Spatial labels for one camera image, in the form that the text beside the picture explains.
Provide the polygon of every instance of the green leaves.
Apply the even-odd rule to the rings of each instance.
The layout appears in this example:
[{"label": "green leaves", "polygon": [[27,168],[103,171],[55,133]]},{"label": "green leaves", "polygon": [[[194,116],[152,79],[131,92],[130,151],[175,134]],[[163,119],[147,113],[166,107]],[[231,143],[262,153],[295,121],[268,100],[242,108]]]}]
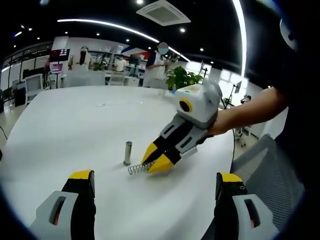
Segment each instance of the green leaves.
[{"label": "green leaves", "polygon": [[168,79],[166,83],[169,88],[175,84],[176,89],[181,89],[186,86],[197,84],[203,79],[200,75],[195,75],[193,72],[187,72],[182,66],[175,69],[169,69],[167,72]]}]

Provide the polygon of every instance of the ceiling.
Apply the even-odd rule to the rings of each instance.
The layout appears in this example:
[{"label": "ceiling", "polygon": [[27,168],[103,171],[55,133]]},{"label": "ceiling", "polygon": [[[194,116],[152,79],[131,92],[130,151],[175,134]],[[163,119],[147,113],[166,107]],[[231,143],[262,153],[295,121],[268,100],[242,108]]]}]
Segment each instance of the ceiling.
[{"label": "ceiling", "polygon": [[[130,45],[148,50],[155,44],[150,40],[104,25],[80,22],[58,23],[58,19],[92,19],[135,29],[168,43],[191,61],[213,61],[213,67],[241,72],[242,43],[237,14],[232,0],[168,0],[182,11],[191,23],[160,26],[136,14],[141,7],[155,2],[143,0],[40,0],[8,3],[10,14],[1,16],[6,28],[2,30],[1,59],[37,42],[52,41],[68,32],[70,37],[99,38],[120,43],[130,39]],[[279,31],[280,19],[256,0],[241,0],[247,35],[246,77],[262,87],[281,66],[286,51]],[[23,24],[32,31],[22,29]],[[22,34],[13,38],[19,31]]]}]

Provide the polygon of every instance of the coil spring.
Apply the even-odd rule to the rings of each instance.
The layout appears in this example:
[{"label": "coil spring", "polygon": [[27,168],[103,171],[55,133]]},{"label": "coil spring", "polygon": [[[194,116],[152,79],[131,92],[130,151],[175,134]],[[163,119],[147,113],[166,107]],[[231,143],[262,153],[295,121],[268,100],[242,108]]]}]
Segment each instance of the coil spring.
[{"label": "coil spring", "polygon": [[155,163],[155,161],[149,162],[149,163],[142,163],[138,165],[133,165],[128,167],[128,172],[130,175],[133,174],[139,174],[139,173],[144,173],[151,168],[151,166]]}]

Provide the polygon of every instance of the air conditioner vent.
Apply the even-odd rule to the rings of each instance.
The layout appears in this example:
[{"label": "air conditioner vent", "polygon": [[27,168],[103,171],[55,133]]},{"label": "air conditioner vent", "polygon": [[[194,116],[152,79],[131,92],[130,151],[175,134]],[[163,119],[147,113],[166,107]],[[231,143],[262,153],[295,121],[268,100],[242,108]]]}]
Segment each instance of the air conditioner vent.
[{"label": "air conditioner vent", "polygon": [[169,26],[174,24],[190,23],[187,18],[179,9],[173,6],[166,0],[159,0],[151,3],[136,12],[161,26]]}]

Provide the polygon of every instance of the desk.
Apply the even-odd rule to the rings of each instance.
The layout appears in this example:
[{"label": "desk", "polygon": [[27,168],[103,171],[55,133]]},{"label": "desk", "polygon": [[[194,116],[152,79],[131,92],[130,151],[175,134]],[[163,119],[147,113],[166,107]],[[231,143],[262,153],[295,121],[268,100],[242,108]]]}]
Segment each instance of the desk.
[{"label": "desk", "polygon": [[215,208],[216,173],[229,172],[233,133],[215,136],[167,175],[129,175],[174,114],[157,89],[81,86],[43,91],[14,125],[0,168],[3,192],[26,226],[75,171],[95,171],[97,240],[199,240]]},{"label": "desk", "polygon": [[[67,74],[62,75],[62,77],[61,77],[61,79],[62,79],[61,85],[63,85],[64,78],[66,76],[67,76]],[[110,73],[106,73],[105,74],[105,78],[106,79],[111,78],[111,74]],[[139,81],[140,81],[140,78],[136,78],[136,77],[132,77],[132,76],[125,76],[124,77],[124,81],[123,81],[123,86],[138,87],[139,86]]]}]

